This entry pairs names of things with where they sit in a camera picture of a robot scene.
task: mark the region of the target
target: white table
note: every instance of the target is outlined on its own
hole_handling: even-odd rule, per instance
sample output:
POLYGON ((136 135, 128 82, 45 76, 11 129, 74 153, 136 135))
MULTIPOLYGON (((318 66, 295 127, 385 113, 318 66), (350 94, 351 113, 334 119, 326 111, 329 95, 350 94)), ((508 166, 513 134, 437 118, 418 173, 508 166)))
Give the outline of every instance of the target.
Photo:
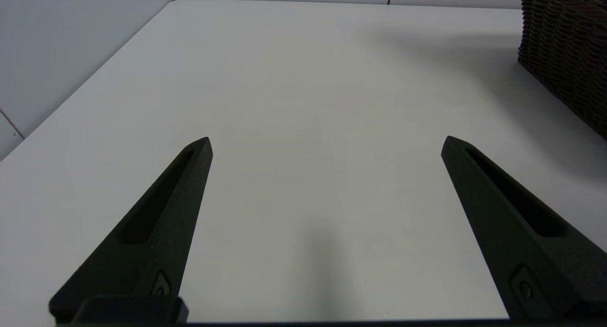
POLYGON ((470 141, 607 249, 607 150, 516 63, 521 13, 169 4, 0 163, 0 316, 47 302, 189 142, 191 321, 505 318, 440 157, 470 141))

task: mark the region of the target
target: screw hole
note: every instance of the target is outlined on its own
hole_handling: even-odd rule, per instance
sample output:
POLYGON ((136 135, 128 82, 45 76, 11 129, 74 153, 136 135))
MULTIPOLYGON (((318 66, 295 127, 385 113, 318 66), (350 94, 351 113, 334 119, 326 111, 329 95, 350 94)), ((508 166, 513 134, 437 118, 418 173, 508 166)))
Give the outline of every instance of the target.
POLYGON ((521 282, 520 286, 518 286, 518 288, 521 291, 521 295, 525 299, 531 299, 533 297, 533 291, 531 290, 531 286, 529 285, 529 283, 523 281, 521 282))

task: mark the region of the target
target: woven basket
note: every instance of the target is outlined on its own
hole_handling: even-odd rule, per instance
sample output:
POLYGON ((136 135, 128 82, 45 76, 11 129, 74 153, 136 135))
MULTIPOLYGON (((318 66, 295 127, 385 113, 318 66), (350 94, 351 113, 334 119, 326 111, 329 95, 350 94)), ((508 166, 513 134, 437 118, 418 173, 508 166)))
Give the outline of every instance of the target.
POLYGON ((607 0, 522 0, 518 62, 607 139, 607 0))

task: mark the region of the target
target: dark brown basket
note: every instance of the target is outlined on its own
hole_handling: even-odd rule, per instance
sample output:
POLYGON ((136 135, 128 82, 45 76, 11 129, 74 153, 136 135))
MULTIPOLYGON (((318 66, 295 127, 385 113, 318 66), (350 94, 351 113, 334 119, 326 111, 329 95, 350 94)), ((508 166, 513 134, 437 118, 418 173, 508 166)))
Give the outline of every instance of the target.
POLYGON ((522 0, 518 62, 607 139, 607 0, 522 0))

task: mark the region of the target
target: wicker basket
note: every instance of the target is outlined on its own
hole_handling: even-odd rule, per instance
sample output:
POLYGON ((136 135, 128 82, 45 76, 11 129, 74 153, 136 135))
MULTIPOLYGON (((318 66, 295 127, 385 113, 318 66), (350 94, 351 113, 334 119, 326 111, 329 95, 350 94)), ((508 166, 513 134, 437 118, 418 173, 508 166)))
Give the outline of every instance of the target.
POLYGON ((522 0, 518 62, 607 139, 607 0, 522 0))

